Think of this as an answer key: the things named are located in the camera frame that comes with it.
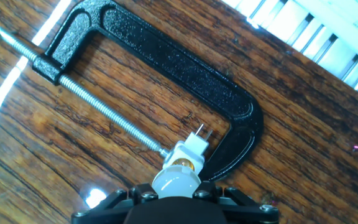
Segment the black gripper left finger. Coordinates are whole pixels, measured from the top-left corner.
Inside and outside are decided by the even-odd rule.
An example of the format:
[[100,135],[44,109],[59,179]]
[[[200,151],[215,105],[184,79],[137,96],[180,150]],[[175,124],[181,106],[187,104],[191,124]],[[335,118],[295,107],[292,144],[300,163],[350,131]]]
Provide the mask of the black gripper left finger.
[[135,185],[128,191],[116,190],[97,206],[87,211],[74,212],[72,224],[121,224],[136,205],[158,199],[150,184]]

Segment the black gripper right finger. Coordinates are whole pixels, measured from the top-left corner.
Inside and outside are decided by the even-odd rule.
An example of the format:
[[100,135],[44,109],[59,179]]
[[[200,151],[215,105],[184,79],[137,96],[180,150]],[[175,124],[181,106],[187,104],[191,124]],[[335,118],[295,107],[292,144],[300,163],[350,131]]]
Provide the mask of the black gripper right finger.
[[217,205],[228,223],[279,224],[277,207],[257,203],[235,187],[202,182],[193,192],[193,199]]

